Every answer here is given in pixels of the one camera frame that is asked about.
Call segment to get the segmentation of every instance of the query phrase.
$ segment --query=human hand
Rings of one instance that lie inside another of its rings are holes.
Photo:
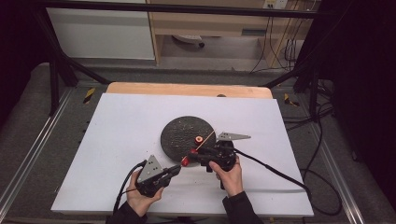
[[[163,188],[160,188],[154,195],[154,197],[149,198],[144,195],[141,195],[138,190],[136,190],[136,186],[134,183],[139,175],[139,171],[134,172],[131,175],[131,182],[129,183],[129,187],[126,189],[128,192],[126,193],[128,204],[134,209],[134,211],[142,217],[147,213],[149,207],[159,201],[163,195]]]
[[[212,168],[213,171],[216,172],[216,176],[220,179],[223,183],[225,190],[228,193],[228,197],[233,197],[238,193],[244,191],[244,187],[242,184],[242,168],[241,163],[239,161],[239,157],[236,156],[235,165],[233,169],[226,172],[218,166],[217,163],[210,161],[209,166]]]

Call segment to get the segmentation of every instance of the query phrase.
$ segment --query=white wall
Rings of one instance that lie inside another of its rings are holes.
[[[145,3],[144,0],[96,2]],[[154,60],[147,12],[48,8],[62,49],[70,57]]]

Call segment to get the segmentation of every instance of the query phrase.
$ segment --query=black round disc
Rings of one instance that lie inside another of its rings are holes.
[[[196,117],[180,117],[169,122],[161,133],[161,146],[165,154],[173,161],[181,162],[192,148],[197,148],[194,139],[202,136],[204,140],[213,132],[212,126]],[[203,147],[213,147],[216,134],[205,141]]]

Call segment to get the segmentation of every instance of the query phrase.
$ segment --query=white table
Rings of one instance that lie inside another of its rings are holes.
[[[163,127],[182,116],[209,122],[216,133],[251,139],[234,146],[280,172],[302,181],[276,100],[105,93],[51,208],[64,214],[111,214],[129,170],[153,154],[163,167],[175,165],[161,148]],[[263,217],[309,217],[303,189],[240,156],[244,188]],[[156,216],[225,216],[214,174],[205,167],[182,168],[163,198],[148,210]]]

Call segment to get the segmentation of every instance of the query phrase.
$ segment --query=black sleeve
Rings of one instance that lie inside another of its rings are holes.
[[[140,217],[128,203],[124,203],[107,224],[145,224],[147,219],[146,215]]]
[[[225,197],[223,205],[231,224],[262,224],[244,191],[231,198]]]

